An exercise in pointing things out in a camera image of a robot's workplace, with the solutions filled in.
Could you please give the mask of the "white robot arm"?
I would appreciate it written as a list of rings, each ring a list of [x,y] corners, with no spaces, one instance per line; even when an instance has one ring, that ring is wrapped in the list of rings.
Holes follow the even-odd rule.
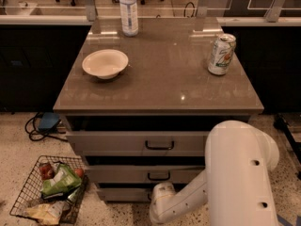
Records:
[[[209,133],[205,169],[180,192],[154,187],[150,221],[168,223],[206,204],[211,226],[278,226],[268,172],[279,160],[275,141],[240,121],[223,121]]]

